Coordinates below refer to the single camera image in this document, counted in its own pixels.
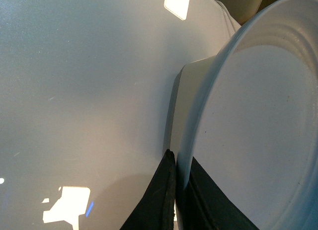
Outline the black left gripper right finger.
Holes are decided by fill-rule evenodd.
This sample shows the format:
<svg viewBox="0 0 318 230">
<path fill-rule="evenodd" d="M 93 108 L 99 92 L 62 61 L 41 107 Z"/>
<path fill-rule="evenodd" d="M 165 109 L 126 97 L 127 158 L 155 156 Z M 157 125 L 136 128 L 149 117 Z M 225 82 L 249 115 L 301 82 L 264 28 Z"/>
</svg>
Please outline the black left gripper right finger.
<svg viewBox="0 0 318 230">
<path fill-rule="evenodd" d="M 185 197 L 185 230 L 258 229 L 229 200 L 195 158 L 192 160 Z"/>
</svg>

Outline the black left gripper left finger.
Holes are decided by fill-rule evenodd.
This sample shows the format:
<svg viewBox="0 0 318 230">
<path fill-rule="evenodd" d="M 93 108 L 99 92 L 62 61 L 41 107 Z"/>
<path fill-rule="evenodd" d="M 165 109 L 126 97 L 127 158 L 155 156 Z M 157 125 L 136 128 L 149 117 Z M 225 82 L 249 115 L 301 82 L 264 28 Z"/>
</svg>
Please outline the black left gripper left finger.
<svg viewBox="0 0 318 230">
<path fill-rule="evenodd" d="M 176 164 L 174 153 L 166 150 L 143 197 L 122 225 L 122 230 L 172 230 Z"/>
</svg>

